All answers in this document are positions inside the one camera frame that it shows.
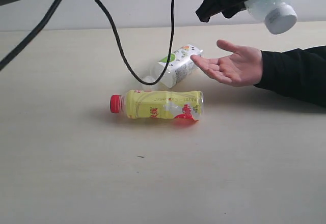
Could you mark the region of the open bare human hand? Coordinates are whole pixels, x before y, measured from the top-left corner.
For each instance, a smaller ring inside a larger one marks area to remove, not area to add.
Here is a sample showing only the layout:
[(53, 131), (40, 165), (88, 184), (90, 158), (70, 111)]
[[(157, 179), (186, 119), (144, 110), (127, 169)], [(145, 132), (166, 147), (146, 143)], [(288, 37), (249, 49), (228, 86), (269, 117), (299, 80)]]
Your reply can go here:
[(232, 54), (215, 59), (191, 56), (195, 65), (209, 78), (233, 87), (253, 86), (261, 81), (263, 74), (261, 50), (236, 45), (226, 40), (217, 40), (216, 45)]

